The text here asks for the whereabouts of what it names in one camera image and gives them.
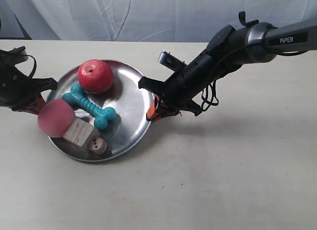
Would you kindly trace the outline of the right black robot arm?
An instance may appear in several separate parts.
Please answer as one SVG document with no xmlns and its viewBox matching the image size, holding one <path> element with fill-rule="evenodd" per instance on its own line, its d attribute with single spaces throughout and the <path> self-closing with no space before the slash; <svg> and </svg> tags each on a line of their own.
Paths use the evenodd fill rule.
<svg viewBox="0 0 317 230">
<path fill-rule="evenodd" d="M 138 87 L 155 95 L 147 111 L 148 121 L 157 121 L 181 111 L 195 116 L 218 105 L 215 83 L 244 64 L 267 63 L 276 56 L 297 56 L 317 49 L 315 18 L 277 28 L 267 22 L 246 22 L 239 14 L 241 29 L 227 25 L 189 64 L 162 52 L 159 63 L 173 73 L 165 81 L 143 76 Z"/>
</svg>

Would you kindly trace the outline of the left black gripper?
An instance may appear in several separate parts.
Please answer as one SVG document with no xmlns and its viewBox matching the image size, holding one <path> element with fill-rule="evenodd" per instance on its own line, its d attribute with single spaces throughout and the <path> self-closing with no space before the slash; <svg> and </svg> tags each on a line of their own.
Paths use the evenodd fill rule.
<svg viewBox="0 0 317 230">
<path fill-rule="evenodd" d="M 0 106 L 12 111 L 38 115 L 46 105 L 42 95 L 34 91 L 55 91 L 58 82 L 53 78 L 31 78 L 15 66 L 0 64 Z"/>
</svg>

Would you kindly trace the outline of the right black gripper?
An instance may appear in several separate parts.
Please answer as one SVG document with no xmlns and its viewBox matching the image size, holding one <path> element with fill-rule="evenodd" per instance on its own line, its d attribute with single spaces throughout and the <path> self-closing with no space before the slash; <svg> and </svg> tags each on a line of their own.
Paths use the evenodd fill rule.
<svg viewBox="0 0 317 230">
<path fill-rule="evenodd" d="M 201 114 L 202 108 L 192 99 L 201 92 L 209 81 L 220 75 L 221 69 L 215 68 L 218 60 L 206 50 L 197 55 L 185 68 L 173 72 L 164 82 L 145 76 L 138 81 L 139 89 L 146 89 L 155 95 L 146 113 L 146 120 L 155 122 L 160 119 L 177 116 L 180 111 Z"/>
</svg>

